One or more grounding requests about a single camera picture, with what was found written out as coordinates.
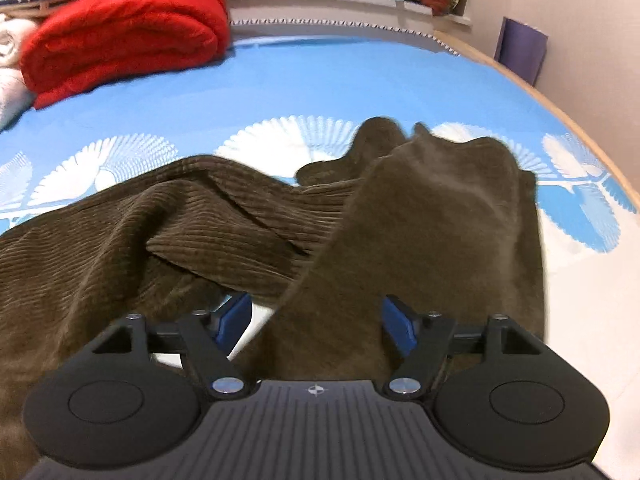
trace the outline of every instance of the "brown cloth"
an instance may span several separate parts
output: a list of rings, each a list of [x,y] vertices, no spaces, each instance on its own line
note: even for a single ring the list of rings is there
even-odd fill
[[[383,378],[384,294],[460,322],[505,312],[542,334],[533,175],[493,139],[398,133],[366,121],[368,167],[307,167],[314,186],[196,156],[0,237],[0,479],[38,457],[20,410],[43,373],[127,312],[174,319],[205,306],[203,290],[212,305],[234,289],[280,307],[237,357],[249,377]]]

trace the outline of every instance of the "beige wall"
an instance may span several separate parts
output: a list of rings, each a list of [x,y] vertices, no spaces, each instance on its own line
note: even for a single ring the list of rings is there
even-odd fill
[[[503,16],[549,36],[536,87],[640,189],[640,0],[470,0],[468,14],[471,31],[450,32],[490,56]]]

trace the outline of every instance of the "bed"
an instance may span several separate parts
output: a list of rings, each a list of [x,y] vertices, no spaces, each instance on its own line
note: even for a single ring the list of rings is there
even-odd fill
[[[534,89],[445,34],[327,20],[232,28],[223,62],[104,85],[9,126],[0,232],[199,153],[295,185],[298,168],[343,155],[372,116],[407,134],[420,121],[456,142],[495,137],[538,178],[547,342],[612,409],[596,463],[613,475],[619,460],[640,456],[621,444],[632,420],[623,394],[640,372],[626,358],[640,353],[639,202],[606,154]],[[241,344],[269,314],[255,306]]]

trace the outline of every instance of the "red blanket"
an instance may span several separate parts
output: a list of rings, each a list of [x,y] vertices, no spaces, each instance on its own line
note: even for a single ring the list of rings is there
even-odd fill
[[[25,42],[20,68],[44,108],[124,76],[201,65],[229,43],[226,0],[78,0]]]

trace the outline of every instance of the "gray gripper base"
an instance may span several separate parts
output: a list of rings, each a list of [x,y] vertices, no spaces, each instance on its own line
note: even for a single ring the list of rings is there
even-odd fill
[[[170,452],[119,470],[41,459],[26,480],[602,480],[594,466],[500,470],[463,455],[412,402],[370,381],[264,381],[251,397],[215,403]]]

